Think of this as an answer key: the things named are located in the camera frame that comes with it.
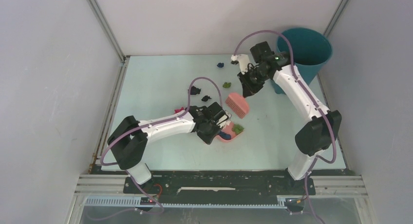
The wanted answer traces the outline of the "pink plastic dustpan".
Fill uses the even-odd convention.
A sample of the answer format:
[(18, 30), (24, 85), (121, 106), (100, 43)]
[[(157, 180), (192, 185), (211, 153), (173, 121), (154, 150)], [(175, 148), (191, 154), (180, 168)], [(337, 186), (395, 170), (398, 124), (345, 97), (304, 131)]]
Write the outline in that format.
[(225, 132), (225, 133), (227, 133), (227, 134), (230, 134), (231, 135), (231, 140), (223, 140), (222, 138), (220, 138), (219, 137), (219, 135), (217, 135), (215, 138), (216, 139), (218, 139), (218, 140), (220, 140), (221, 142), (224, 142), (224, 143), (229, 143), (229, 142), (231, 142), (231, 141), (233, 141), (234, 139), (236, 139), (238, 136), (240, 136), (242, 133), (240, 133), (239, 135), (236, 135), (233, 131), (232, 131), (232, 127), (233, 127), (233, 125), (234, 124), (238, 124), (238, 123), (234, 123), (234, 122), (230, 122), (230, 124), (228, 125), (228, 126), (226, 126), (226, 127), (224, 127), (221, 131), (223, 131), (223, 132)]

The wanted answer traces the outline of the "pink plastic hand brush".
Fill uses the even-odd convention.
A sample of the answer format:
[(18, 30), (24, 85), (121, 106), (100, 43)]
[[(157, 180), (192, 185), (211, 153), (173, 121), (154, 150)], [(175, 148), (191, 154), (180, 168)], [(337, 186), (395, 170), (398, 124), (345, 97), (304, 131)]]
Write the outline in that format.
[(225, 103), (240, 119), (243, 119), (250, 111), (248, 102), (239, 93), (230, 93)]

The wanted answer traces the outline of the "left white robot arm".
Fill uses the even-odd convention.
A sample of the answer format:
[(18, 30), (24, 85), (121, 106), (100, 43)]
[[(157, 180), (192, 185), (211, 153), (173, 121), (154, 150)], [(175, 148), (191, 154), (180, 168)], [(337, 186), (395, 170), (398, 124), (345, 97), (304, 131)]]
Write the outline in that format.
[(149, 143), (183, 133), (195, 133), (210, 145), (230, 123), (232, 115), (214, 102), (209, 106), (188, 106), (176, 114), (148, 121), (127, 116), (110, 135), (108, 147), (101, 156), (103, 166), (117, 165), (135, 181), (142, 193), (152, 191), (154, 180), (142, 161)]

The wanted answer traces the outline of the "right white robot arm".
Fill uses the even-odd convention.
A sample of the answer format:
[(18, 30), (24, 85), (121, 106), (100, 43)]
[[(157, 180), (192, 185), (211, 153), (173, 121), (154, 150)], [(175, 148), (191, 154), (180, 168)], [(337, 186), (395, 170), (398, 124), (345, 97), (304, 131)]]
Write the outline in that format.
[(266, 41), (253, 46), (250, 52), (253, 63), (245, 54), (231, 56), (231, 63), (240, 67), (237, 76), (243, 97), (255, 95), (271, 80), (281, 87), (305, 122), (295, 135), (298, 152), (287, 168), (290, 176), (283, 181), (285, 191), (295, 194), (302, 189), (302, 179), (309, 175), (316, 160), (330, 145), (335, 145), (342, 116), (322, 104), (311, 91), (293, 64), (290, 52), (275, 53)]

